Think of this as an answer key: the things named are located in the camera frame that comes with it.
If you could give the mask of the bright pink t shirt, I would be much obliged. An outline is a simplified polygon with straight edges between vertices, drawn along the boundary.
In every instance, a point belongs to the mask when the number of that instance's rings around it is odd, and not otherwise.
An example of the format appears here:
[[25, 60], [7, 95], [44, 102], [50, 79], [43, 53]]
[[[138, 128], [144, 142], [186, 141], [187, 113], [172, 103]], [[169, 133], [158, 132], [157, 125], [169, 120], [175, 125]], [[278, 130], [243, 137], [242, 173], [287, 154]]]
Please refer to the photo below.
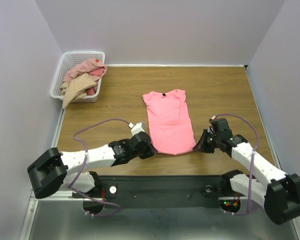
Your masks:
[[151, 91], [142, 96], [152, 145], [160, 154], [182, 155], [196, 145], [186, 103], [186, 91]]

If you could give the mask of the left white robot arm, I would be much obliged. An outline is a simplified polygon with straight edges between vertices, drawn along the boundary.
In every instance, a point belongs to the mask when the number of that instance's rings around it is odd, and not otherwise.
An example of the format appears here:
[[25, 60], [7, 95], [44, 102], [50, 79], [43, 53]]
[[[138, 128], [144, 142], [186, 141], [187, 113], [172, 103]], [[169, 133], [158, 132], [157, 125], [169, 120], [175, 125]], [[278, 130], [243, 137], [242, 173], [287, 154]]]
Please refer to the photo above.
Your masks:
[[66, 186], [65, 179], [86, 169], [114, 167], [139, 157], [147, 159], [157, 154], [150, 136], [141, 131], [131, 138], [112, 141], [87, 151], [60, 152], [49, 148], [28, 168], [34, 195], [44, 199]]

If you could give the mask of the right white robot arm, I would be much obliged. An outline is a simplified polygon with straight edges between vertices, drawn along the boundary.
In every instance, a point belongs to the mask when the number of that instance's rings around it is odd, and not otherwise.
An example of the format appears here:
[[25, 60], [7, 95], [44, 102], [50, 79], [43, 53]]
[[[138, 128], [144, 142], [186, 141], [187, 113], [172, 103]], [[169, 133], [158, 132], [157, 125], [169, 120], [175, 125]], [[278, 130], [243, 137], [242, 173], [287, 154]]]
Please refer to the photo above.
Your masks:
[[288, 174], [277, 168], [257, 152], [242, 135], [234, 135], [226, 114], [218, 114], [209, 120], [198, 143], [193, 148], [207, 154], [216, 149], [242, 164], [249, 175], [232, 170], [222, 175], [221, 192], [225, 195], [238, 193], [248, 198], [247, 212], [252, 203], [262, 207], [269, 219], [282, 225], [300, 216], [300, 176]]

